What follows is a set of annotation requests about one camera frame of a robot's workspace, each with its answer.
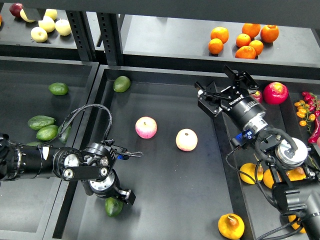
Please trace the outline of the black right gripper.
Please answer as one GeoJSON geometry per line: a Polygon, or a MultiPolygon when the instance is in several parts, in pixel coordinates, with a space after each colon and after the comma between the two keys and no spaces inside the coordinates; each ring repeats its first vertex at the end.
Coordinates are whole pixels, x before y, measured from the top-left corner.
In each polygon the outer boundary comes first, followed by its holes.
{"type": "Polygon", "coordinates": [[[251,96],[259,85],[247,71],[238,72],[224,65],[223,72],[231,80],[223,93],[217,92],[214,81],[206,87],[198,81],[194,83],[198,106],[212,119],[224,112],[240,131],[251,130],[257,134],[268,126],[264,120],[266,109],[251,96]]]}

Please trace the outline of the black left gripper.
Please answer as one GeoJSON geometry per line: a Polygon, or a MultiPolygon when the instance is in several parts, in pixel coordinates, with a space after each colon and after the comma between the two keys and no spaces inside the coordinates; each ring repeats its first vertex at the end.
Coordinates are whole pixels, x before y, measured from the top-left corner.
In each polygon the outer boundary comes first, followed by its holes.
{"type": "Polygon", "coordinates": [[[120,187],[120,180],[114,169],[105,179],[101,181],[89,180],[88,184],[89,189],[99,198],[113,198],[131,206],[136,200],[136,195],[131,189],[122,189],[120,187]]]}

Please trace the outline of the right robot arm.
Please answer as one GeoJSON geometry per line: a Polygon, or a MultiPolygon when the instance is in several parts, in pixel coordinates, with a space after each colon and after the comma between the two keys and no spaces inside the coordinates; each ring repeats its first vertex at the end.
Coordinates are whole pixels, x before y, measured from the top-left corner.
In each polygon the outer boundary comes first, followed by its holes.
{"type": "Polygon", "coordinates": [[[197,105],[212,119],[225,113],[239,129],[230,140],[231,154],[252,147],[258,163],[266,163],[274,181],[266,200],[282,216],[295,215],[299,224],[291,235],[305,229],[310,240],[320,238],[320,171],[306,163],[311,151],[302,141],[264,120],[266,109],[253,94],[259,86],[246,71],[223,67],[232,84],[217,91],[216,84],[195,82],[197,105]]]}

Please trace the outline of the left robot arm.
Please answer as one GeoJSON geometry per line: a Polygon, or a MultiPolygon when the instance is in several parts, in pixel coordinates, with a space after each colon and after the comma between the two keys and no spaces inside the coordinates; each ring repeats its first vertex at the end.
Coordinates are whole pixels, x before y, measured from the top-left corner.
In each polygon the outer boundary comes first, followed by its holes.
{"type": "Polygon", "coordinates": [[[30,146],[11,141],[7,134],[0,135],[0,179],[15,181],[57,177],[63,181],[80,181],[88,196],[114,198],[125,204],[133,205],[136,199],[131,189],[122,189],[117,173],[113,169],[116,160],[130,157],[141,158],[141,151],[130,152],[108,139],[113,118],[110,110],[102,104],[86,104],[72,111],[58,136],[67,130],[74,118],[87,108],[96,107],[108,114],[108,125],[103,139],[90,143],[84,149],[72,147],[53,147],[50,142],[30,146]]]}

